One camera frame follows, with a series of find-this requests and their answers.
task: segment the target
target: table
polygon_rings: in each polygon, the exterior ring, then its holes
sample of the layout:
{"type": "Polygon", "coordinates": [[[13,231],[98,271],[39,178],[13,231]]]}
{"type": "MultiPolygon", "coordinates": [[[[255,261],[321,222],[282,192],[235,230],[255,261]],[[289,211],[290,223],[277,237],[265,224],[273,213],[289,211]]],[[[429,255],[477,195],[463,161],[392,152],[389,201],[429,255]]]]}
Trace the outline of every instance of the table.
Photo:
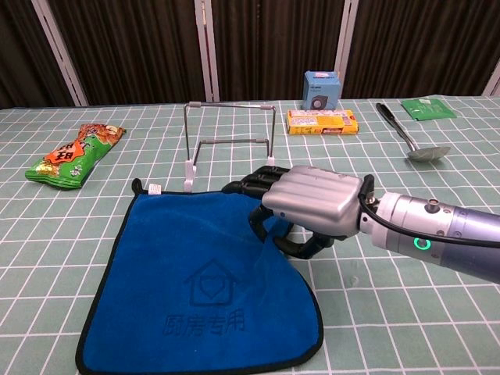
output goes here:
{"type": "MultiPolygon", "coordinates": [[[[377,100],[340,100],[357,116],[357,136],[285,136],[286,111],[300,102],[269,102],[278,109],[276,164],[373,173],[378,196],[434,196],[500,214],[500,98],[433,98],[458,117],[417,123],[399,100],[382,102],[421,147],[452,146],[440,162],[408,162],[377,100]]],[[[214,134],[266,138],[271,121],[258,110],[214,108],[192,109],[189,119],[191,147],[214,134]]],[[[130,183],[139,177],[181,191],[182,135],[182,105],[0,111],[0,373],[77,373],[77,341],[132,199],[130,183]],[[127,134],[83,188],[59,191],[24,178],[90,122],[127,134]]],[[[218,190],[265,161],[263,145],[205,146],[194,191],[218,190]]],[[[292,239],[308,235],[295,228],[292,239]]],[[[318,298],[325,340],[309,362],[279,373],[500,374],[498,285],[374,248],[364,234],[291,262],[318,298]]]]}

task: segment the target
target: orange label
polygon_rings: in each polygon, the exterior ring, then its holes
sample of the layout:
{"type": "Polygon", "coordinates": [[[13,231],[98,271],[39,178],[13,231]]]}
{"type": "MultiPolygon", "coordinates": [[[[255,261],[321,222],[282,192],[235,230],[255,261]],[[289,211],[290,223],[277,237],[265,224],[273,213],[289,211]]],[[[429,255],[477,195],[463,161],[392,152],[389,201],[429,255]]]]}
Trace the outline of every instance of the orange label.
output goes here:
{"type": "Polygon", "coordinates": [[[52,151],[45,158],[52,164],[72,162],[78,156],[82,156],[84,150],[79,141],[68,143],[57,150],[52,151]]]}

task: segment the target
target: robotic hand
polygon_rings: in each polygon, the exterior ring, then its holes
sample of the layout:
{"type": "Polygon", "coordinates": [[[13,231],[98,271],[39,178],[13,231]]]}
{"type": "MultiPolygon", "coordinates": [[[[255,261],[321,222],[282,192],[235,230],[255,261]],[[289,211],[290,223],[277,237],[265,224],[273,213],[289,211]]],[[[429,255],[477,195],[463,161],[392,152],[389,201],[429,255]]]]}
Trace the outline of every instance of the robotic hand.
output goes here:
{"type": "Polygon", "coordinates": [[[264,166],[223,192],[262,199],[248,218],[262,241],[271,216],[312,231],[304,244],[273,239],[297,258],[361,231],[379,248],[500,284],[500,216],[396,193],[377,199],[373,189],[372,175],[361,180],[311,166],[264,166]]]}

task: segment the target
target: yellow box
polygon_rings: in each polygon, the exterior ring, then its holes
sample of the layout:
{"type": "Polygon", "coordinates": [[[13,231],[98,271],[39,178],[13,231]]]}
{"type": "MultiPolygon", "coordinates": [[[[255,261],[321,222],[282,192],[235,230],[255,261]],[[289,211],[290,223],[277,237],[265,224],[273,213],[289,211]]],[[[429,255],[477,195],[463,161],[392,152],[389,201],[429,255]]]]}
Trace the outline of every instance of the yellow box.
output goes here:
{"type": "Polygon", "coordinates": [[[289,134],[357,134],[358,121],[352,110],[288,111],[289,134]]]}

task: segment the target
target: green packet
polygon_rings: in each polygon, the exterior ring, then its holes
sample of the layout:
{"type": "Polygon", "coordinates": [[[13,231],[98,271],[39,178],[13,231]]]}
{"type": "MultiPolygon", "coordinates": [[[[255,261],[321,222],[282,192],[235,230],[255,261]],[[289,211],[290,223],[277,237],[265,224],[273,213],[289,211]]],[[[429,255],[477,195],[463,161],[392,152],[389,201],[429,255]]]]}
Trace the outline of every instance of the green packet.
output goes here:
{"type": "Polygon", "coordinates": [[[456,114],[438,99],[409,99],[403,100],[401,104],[406,112],[417,121],[456,118],[456,114]]]}
{"type": "Polygon", "coordinates": [[[94,165],[125,132],[121,127],[86,123],[80,127],[77,139],[38,160],[24,176],[58,188],[81,188],[94,165]]]}

